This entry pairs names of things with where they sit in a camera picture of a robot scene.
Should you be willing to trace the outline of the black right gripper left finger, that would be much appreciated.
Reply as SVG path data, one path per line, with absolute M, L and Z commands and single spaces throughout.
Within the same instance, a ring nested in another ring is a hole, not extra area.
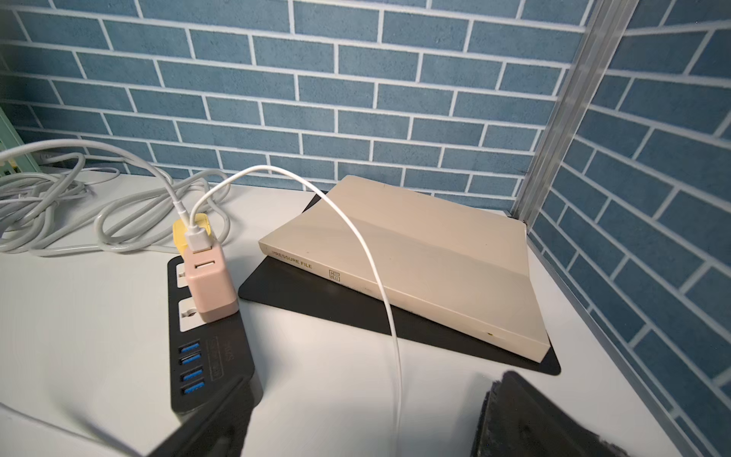
M 232 380 L 150 456 L 241 456 L 254 408 L 251 382 Z

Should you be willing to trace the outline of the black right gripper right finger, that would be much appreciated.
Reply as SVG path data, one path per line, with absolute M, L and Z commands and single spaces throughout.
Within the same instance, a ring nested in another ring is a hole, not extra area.
M 472 456 L 621 456 L 519 373 L 508 371 L 483 401 Z

